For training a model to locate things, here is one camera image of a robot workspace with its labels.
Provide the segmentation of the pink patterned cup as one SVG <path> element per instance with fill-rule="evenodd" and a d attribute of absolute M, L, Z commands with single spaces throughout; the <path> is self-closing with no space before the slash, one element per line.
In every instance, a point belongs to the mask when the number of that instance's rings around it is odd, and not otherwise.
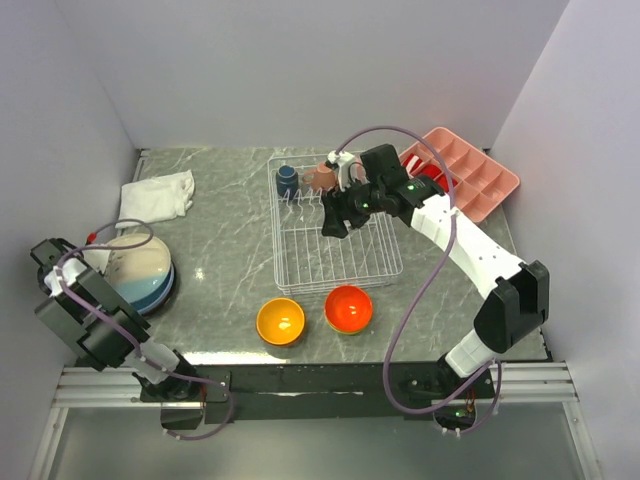
<path fill-rule="evenodd" d="M 313 192 L 322 192 L 337 186 L 338 180 L 334 171 L 324 163 L 319 163 L 302 175 L 302 182 Z"/>

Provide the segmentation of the dark blue ceramic mug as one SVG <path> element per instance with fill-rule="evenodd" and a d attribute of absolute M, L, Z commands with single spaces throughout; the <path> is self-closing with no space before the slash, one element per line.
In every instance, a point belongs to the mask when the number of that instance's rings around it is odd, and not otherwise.
<path fill-rule="evenodd" d="M 290 165 L 282 165 L 276 171 L 275 185 L 278 196 L 291 201 L 299 190 L 298 172 Z"/>

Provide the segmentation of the cream and blue plate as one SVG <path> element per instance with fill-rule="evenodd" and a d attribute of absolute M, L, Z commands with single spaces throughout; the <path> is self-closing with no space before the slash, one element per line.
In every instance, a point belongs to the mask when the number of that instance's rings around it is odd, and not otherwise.
<path fill-rule="evenodd" d="M 157 237 L 136 248 L 85 250 L 83 256 L 143 316 L 160 308 L 174 287 L 175 267 L 170 250 Z"/>

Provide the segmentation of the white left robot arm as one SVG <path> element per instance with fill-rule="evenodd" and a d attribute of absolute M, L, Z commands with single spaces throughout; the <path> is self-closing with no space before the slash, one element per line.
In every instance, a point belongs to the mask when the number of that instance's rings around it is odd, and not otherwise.
<path fill-rule="evenodd" d="M 195 368 L 178 351 L 154 342 L 144 317 L 72 247 L 50 238 L 30 251 L 47 295 L 35 308 L 38 319 L 91 368 L 129 367 L 155 399 L 196 398 L 201 387 Z"/>

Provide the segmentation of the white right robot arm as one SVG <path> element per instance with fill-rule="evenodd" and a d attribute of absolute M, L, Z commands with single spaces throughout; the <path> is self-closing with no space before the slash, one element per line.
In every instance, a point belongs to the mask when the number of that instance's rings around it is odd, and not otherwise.
<path fill-rule="evenodd" d="M 443 356 L 446 368 L 437 377 L 444 395 L 462 397 L 476 370 L 546 322 L 548 269 L 504 250 L 451 205 L 435 180 L 410 176 L 393 146 L 374 147 L 360 156 L 331 152 L 326 165 L 336 172 L 338 184 L 321 196 L 323 236 L 344 239 L 376 213 L 397 217 L 441 248 L 482 297 L 472 330 Z"/>

